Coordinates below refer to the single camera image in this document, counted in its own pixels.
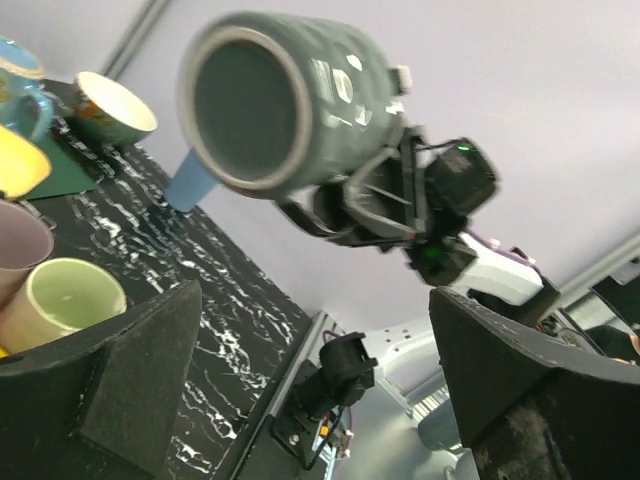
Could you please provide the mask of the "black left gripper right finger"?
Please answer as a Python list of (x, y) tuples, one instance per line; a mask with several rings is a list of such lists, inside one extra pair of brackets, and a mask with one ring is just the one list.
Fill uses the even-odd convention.
[(461, 443), (482, 479), (636, 479), (639, 369), (449, 288), (429, 312)]

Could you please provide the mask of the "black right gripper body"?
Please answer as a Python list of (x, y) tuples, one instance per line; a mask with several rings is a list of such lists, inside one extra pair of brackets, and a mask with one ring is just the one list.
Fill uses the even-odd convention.
[(307, 234), (335, 245), (402, 249), (428, 285), (450, 285), (477, 259), (461, 238), (499, 176), (468, 138), (430, 145), (419, 127), (342, 179), (320, 185), (311, 208), (293, 198), (279, 209)]

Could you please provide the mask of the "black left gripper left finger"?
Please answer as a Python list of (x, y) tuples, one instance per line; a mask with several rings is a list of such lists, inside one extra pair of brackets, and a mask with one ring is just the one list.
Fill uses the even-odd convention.
[(159, 479), (196, 343), (190, 280), (1, 361), (4, 479)]

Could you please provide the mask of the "grey ceramic mug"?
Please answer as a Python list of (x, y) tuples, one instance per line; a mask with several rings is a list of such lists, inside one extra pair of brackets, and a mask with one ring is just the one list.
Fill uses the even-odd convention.
[(178, 100), (204, 169), (253, 198), (351, 173), (401, 134), (386, 55), (334, 20), (259, 11), (219, 18), (189, 45)]

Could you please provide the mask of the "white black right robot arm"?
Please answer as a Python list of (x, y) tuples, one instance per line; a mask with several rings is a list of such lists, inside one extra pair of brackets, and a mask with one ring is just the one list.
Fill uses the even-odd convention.
[(342, 178), (320, 184), (311, 208), (293, 198), (279, 210), (308, 235), (348, 248), (400, 249), (431, 287), (460, 287), (484, 307), (533, 326), (557, 288), (521, 249), (473, 233), (472, 214), (500, 178), (470, 139), (431, 144), (419, 127)]

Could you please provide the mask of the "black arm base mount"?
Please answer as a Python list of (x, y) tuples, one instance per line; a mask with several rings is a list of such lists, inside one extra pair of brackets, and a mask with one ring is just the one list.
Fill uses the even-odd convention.
[(375, 384), (378, 360), (368, 354), (365, 338), (362, 332), (332, 332), (318, 362), (301, 363), (276, 410), (271, 435), (306, 471), (327, 447), (342, 448), (347, 438), (341, 428), (344, 413)]

